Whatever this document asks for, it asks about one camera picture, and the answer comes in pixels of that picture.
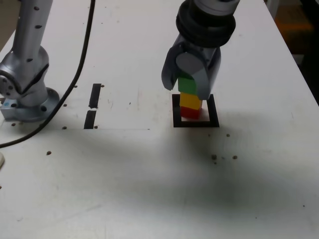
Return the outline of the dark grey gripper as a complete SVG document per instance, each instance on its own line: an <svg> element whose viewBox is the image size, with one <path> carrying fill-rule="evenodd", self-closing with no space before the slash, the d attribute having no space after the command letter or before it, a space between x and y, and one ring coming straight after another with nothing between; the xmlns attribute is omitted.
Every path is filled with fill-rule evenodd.
<svg viewBox="0 0 319 239"><path fill-rule="evenodd" d="M188 93L200 100L208 100L221 63L220 48L203 48L184 41L179 34L169 49L161 72L163 86L171 91L178 79L178 90L182 84L190 84Z"/></svg>

